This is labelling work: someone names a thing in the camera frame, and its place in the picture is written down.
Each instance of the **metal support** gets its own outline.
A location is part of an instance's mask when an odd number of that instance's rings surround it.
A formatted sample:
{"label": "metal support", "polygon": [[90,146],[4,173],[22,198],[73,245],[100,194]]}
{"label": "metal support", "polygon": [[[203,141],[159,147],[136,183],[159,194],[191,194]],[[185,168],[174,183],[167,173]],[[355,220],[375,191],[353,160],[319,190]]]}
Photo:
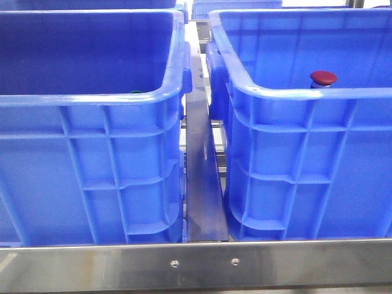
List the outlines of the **metal support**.
{"label": "metal support", "polygon": [[186,95],[188,240],[228,241],[196,22],[186,28],[194,90]]}
{"label": "metal support", "polygon": [[346,0],[345,4],[352,8],[363,8],[364,0]]}
{"label": "metal support", "polygon": [[197,24],[197,32],[198,39],[200,44],[200,51],[202,54],[206,53],[206,45],[209,40],[211,40],[211,24],[209,20],[198,20]]}
{"label": "metal support", "polygon": [[1,249],[0,292],[392,285],[391,252],[392,239]]}

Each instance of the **metal frame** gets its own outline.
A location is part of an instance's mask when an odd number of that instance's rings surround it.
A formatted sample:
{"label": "metal frame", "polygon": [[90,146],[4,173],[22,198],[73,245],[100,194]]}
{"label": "metal frame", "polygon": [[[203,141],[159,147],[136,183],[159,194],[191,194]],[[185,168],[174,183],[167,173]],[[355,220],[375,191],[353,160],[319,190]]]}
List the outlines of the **metal frame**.
{"label": "metal frame", "polygon": [[364,0],[346,0],[345,4],[353,8],[363,8]]}
{"label": "metal frame", "polygon": [[[194,76],[194,91],[186,97],[187,220],[193,243],[3,248],[0,292],[257,288],[249,292],[392,293],[392,239],[224,242],[228,232],[196,22],[186,31]],[[375,284],[388,286],[368,287]],[[342,285],[367,287],[324,289]]]}

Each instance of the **crate handle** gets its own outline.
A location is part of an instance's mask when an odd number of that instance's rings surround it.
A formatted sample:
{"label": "crate handle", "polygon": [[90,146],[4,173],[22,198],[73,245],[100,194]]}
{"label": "crate handle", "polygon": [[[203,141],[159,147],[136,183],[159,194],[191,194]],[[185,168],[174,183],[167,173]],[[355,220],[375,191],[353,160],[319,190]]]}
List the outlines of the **crate handle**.
{"label": "crate handle", "polygon": [[184,64],[183,64],[183,87],[179,93],[179,118],[184,118],[184,106],[182,104],[183,95],[192,92],[192,68],[190,65],[190,44],[184,44]]}
{"label": "crate handle", "polygon": [[216,43],[210,41],[206,46],[206,60],[211,80],[211,104],[209,106],[209,118],[224,120],[228,112],[228,73],[225,62],[219,52]]}

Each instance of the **background crate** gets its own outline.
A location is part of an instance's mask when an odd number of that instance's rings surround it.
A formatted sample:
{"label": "background crate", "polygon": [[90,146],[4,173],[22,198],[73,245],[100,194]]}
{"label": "background crate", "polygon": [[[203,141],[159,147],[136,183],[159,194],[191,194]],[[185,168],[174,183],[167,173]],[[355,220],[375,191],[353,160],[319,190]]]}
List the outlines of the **background crate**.
{"label": "background crate", "polygon": [[337,9],[337,8],[350,8],[350,6],[347,5],[341,5],[341,6],[283,6],[283,9],[310,9],[310,8],[316,8],[316,9]]}
{"label": "background crate", "polygon": [[181,240],[182,13],[0,20],[0,244]]}
{"label": "background crate", "polygon": [[0,0],[0,10],[176,9],[188,22],[185,0]]}
{"label": "background crate", "polygon": [[282,8],[282,0],[194,0],[193,20],[207,20],[212,10]]}
{"label": "background crate", "polygon": [[[208,64],[219,69],[211,78],[222,73],[217,91],[228,89],[217,97],[228,107],[225,205],[236,239],[391,236],[391,17],[390,9],[210,14],[217,47]],[[315,70],[334,72],[337,83],[310,89]]]}

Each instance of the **crate rim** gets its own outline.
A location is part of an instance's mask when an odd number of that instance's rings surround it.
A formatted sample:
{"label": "crate rim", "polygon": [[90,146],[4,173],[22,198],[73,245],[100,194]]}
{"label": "crate rim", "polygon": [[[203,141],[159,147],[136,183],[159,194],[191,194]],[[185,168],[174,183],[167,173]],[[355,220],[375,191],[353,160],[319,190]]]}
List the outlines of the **crate rim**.
{"label": "crate rim", "polygon": [[331,89],[271,89],[259,86],[253,82],[248,72],[244,68],[231,42],[229,41],[225,29],[223,28],[221,13],[386,13],[392,17],[390,8],[381,9],[353,9],[353,8],[322,8],[322,9],[225,9],[214,10],[209,13],[213,40],[223,57],[228,74],[233,85],[239,91],[254,98],[268,100],[319,100],[319,99],[377,99],[389,98],[392,95],[390,88],[331,88]]}
{"label": "crate rim", "polygon": [[53,14],[170,14],[173,30],[167,65],[160,88],[144,93],[116,94],[25,94],[0,95],[0,107],[16,106],[68,106],[68,105],[124,105],[158,103],[177,95],[183,86],[184,14],[173,9],[96,9],[96,10],[13,10],[1,11],[1,15],[53,15]]}

